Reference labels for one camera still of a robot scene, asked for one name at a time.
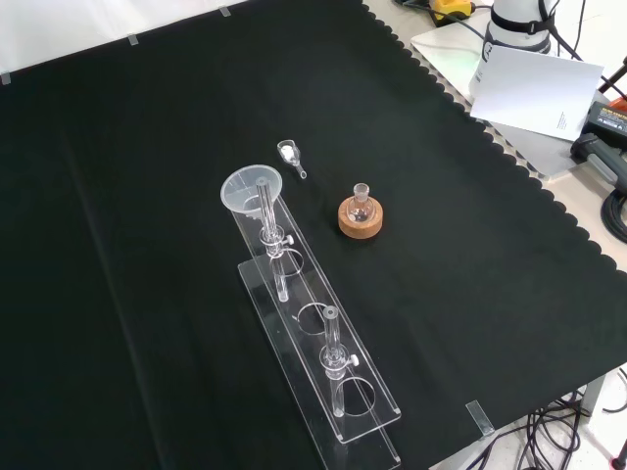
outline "electrical wire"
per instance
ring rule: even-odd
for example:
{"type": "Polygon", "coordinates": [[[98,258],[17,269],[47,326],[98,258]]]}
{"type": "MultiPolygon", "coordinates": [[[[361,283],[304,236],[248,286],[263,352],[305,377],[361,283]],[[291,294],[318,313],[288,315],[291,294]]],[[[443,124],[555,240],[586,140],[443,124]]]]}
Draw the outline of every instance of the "electrical wire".
{"type": "Polygon", "coordinates": [[[625,225],[622,219],[625,201],[627,201],[627,195],[614,189],[609,196],[607,196],[605,201],[603,201],[603,205],[601,206],[601,220],[603,221],[603,225],[609,233],[623,243],[627,243],[627,225],[625,225]]]}
{"type": "Polygon", "coordinates": [[[584,23],[584,13],[586,12],[586,0],[581,0],[581,14],[579,15],[579,28],[577,29],[577,41],[573,50],[576,52],[579,47],[579,40],[581,39],[581,26],[584,23]]]}
{"type": "Polygon", "coordinates": [[[555,2],[555,4],[553,5],[553,7],[551,8],[551,11],[549,12],[549,16],[551,16],[553,13],[555,13],[555,10],[557,10],[557,5],[559,5],[559,2],[561,2],[561,0],[557,0],[555,2]]]}
{"type": "MultiPolygon", "coordinates": [[[[625,379],[627,380],[627,374],[625,373],[623,368],[620,367],[618,370],[623,375],[623,377],[625,377],[625,379]]],[[[622,405],[618,409],[607,409],[607,408],[604,408],[603,411],[606,412],[606,413],[609,413],[609,414],[616,414],[616,413],[621,413],[621,412],[623,412],[626,409],[627,409],[627,403],[625,403],[624,405],[622,405]]]]}
{"type": "Polygon", "coordinates": [[[558,399],[553,405],[549,405],[546,408],[540,408],[537,411],[529,413],[527,416],[527,424],[518,426],[517,428],[496,436],[492,442],[477,456],[477,458],[470,463],[466,470],[472,470],[477,465],[479,465],[477,470],[484,470],[488,464],[488,460],[490,459],[490,454],[492,453],[495,443],[505,436],[522,430],[525,430],[527,442],[518,460],[517,470],[521,470],[522,464],[525,458],[528,457],[528,454],[530,454],[531,459],[533,460],[533,465],[536,469],[555,470],[539,446],[537,434],[540,428],[543,429],[549,441],[556,448],[564,452],[564,458],[561,461],[559,470],[565,470],[572,458],[572,454],[577,451],[581,445],[581,438],[578,432],[581,417],[590,417],[590,413],[582,408],[581,400],[577,399],[578,395],[581,396],[582,394],[579,392],[573,392],[569,400],[558,399]],[[555,415],[555,413],[567,410],[572,410],[573,412],[561,416],[555,415]],[[572,417],[575,419],[571,423],[568,420],[572,417]],[[570,434],[569,446],[562,446],[557,442],[547,426],[550,423],[561,423],[568,427],[570,434]]]}
{"type": "MultiPolygon", "coordinates": [[[[579,54],[577,54],[577,51],[575,51],[572,47],[570,47],[568,45],[568,43],[566,41],[564,41],[563,37],[561,37],[559,35],[559,33],[557,32],[557,29],[555,28],[555,26],[551,26],[549,28],[549,32],[555,38],[557,43],[561,44],[561,47],[563,47],[568,54],[570,54],[572,57],[574,57],[578,61],[583,62],[583,59],[581,58],[581,56],[579,54]]],[[[625,96],[625,94],[616,85],[614,85],[611,81],[609,81],[603,75],[601,75],[601,80],[603,80],[605,83],[607,83],[607,85],[609,85],[611,88],[616,90],[618,92],[618,94],[622,97],[623,100],[627,101],[627,96],[625,96]]]]}
{"type": "Polygon", "coordinates": [[[443,13],[443,12],[438,12],[436,10],[433,10],[432,8],[429,7],[425,7],[422,5],[416,5],[415,3],[412,3],[411,1],[409,2],[404,2],[403,3],[404,7],[410,7],[410,8],[416,8],[417,10],[423,10],[425,12],[431,12],[431,13],[435,13],[436,15],[442,15],[444,18],[446,18],[447,20],[451,20],[452,22],[461,24],[462,26],[464,26],[467,29],[470,29],[472,32],[474,32],[477,36],[479,36],[482,40],[486,40],[485,36],[483,34],[481,34],[479,31],[477,31],[474,27],[472,27],[470,24],[464,23],[462,20],[460,20],[458,17],[456,17],[455,15],[449,15],[447,13],[443,13]]]}

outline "clear acrylic stand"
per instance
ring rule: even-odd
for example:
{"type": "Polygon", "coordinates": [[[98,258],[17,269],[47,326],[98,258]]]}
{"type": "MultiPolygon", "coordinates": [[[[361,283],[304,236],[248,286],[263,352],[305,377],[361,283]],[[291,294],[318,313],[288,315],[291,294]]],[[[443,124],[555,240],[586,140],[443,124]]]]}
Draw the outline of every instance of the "clear acrylic stand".
{"type": "Polygon", "coordinates": [[[401,417],[346,312],[263,165],[222,185],[252,259],[239,265],[328,470],[387,470],[401,460],[384,426],[401,417]]]}

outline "clear funnel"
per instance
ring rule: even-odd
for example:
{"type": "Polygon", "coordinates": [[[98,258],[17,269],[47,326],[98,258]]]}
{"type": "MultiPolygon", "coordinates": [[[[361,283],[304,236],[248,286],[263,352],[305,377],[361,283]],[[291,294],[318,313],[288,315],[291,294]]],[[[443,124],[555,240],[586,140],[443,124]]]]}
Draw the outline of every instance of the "clear funnel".
{"type": "Polygon", "coordinates": [[[265,178],[269,183],[270,197],[274,203],[281,193],[283,180],[278,171],[264,164],[245,166],[226,178],[219,192],[222,203],[232,212],[261,219],[262,205],[257,191],[259,178],[265,178]]]}

